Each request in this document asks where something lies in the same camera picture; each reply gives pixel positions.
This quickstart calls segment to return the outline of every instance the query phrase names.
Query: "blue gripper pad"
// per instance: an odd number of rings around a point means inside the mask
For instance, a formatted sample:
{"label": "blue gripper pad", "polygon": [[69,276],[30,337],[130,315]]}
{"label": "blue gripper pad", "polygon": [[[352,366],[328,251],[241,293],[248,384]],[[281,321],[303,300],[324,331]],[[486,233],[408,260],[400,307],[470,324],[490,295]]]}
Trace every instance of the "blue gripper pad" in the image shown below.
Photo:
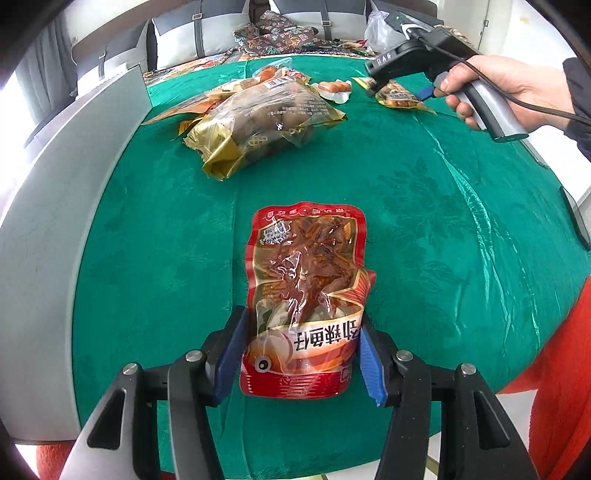
{"label": "blue gripper pad", "polygon": [[221,338],[219,341],[227,341],[226,348],[215,362],[215,375],[213,383],[213,399],[216,404],[220,404],[232,390],[236,370],[240,366],[242,354],[246,347],[246,337],[248,334],[249,312],[248,309],[242,309],[241,312],[235,311],[233,315],[239,315],[232,332],[228,332],[230,325],[222,331],[222,336],[229,334],[229,339]]}
{"label": "blue gripper pad", "polygon": [[383,407],[388,396],[384,380],[384,367],[365,328],[361,329],[359,336],[359,364],[368,395],[375,400],[378,407]]}
{"label": "blue gripper pad", "polygon": [[419,90],[416,94],[415,97],[417,97],[417,99],[421,102],[424,102],[425,100],[431,98],[433,96],[433,93],[435,92],[435,87],[433,85],[429,85],[428,87],[425,87],[422,90]]}

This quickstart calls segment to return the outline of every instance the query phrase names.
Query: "metal screw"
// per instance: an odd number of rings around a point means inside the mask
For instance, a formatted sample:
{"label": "metal screw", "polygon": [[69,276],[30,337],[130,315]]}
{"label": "metal screw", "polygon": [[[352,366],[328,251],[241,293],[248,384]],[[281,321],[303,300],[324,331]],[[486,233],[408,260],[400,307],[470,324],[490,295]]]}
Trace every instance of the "metal screw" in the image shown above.
{"label": "metal screw", "polygon": [[462,366],[460,367],[462,369],[462,373],[464,373],[464,375],[474,375],[476,373],[476,367],[472,364],[462,364]]}
{"label": "metal screw", "polygon": [[203,352],[201,350],[191,350],[185,355],[187,362],[199,362],[203,358]]}
{"label": "metal screw", "polygon": [[124,375],[133,375],[138,371],[138,364],[135,362],[131,362],[123,367],[123,374]]}
{"label": "metal screw", "polygon": [[414,358],[414,355],[408,350],[399,350],[396,352],[396,358],[401,362],[410,362]]}

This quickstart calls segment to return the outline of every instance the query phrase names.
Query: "finger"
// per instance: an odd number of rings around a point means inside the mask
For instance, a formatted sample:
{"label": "finger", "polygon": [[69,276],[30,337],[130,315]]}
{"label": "finger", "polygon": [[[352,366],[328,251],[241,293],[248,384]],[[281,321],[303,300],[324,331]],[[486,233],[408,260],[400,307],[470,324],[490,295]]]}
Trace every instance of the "finger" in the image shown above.
{"label": "finger", "polygon": [[451,108],[454,112],[456,111],[457,106],[460,105],[460,100],[455,95],[450,95],[445,99],[445,101],[447,103],[447,106]]}
{"label": "finger", "polygon": [[473,116],[469,116],[468,118],[466,118],[465,122],[466,125],[469,126],[475,132],[481,132],[480,127],[478,126],[478,123],[476,122],[476,119]]}
{"label": "finger", "polygon": [[[468,62],[472,62],[473,59],[476,57],[472,57]],[[439,87],[440,90],[453,93],[460,90],[465,84],[471,82],[472,80],[476,80],[478,75],[473,72],[469,67],[466,67],[463,63],[458,63],[454,68],[452,68],[445,80],[442,81],[441,86]]]}
{"label": "finger", "polygon": [[468,118],[474,113],[472,112],[472,107],[466,102],[460,102],[460,104],[456,108],[456,113],[460,115],[462,118]]}

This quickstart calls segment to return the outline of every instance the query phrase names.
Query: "green tablecloth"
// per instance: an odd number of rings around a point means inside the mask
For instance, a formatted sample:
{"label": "green tablecloth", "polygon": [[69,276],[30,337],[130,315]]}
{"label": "green tablecloth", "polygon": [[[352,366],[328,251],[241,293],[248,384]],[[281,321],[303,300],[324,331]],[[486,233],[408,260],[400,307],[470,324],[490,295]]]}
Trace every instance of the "green tablecloth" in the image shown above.
{"label": "green tablecloth", "polygon": [[[150,89],[155,115],[265,60],[229,64]],[[360,60],[294,58],[314,80],[363,76]],[[408,88],[422,76],[402,80]],[[478,366],[501,389],[566,317],[590,272],[550,170],[519,143],[470,132],[442,100],[439,114],[394,111],[358,85],[349,121],[220,183],[176,139],[178,118],[140,127],[105,190],[76,290],[74,387],[85,421],[118,369],[174,361],[198,348],[246,300],[252,215],[302,200],[350,203],[367,217],[366,265],[377,272],[367,311],[426,362]],[[166,405],[161,457],[171,469]],[[361,375],[340,397],[244,396],[209,411],[228,478],[283,478],[379,458],[391,411]],[[432,431],[439,429],[434,412]]]}

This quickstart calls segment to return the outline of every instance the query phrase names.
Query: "red snack bag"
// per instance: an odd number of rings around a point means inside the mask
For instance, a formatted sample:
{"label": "red snack bag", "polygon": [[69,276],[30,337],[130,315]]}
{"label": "red snack bag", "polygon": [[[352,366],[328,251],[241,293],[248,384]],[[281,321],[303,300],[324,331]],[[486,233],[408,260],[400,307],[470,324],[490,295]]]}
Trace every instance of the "red snack bag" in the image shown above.
{"label": "red snack bag", "polygon": [[246,247],[251,338],[247,395],[326,398],[344,392],[375,273],[364,269],[366,225],[350,205],[267,207]]}

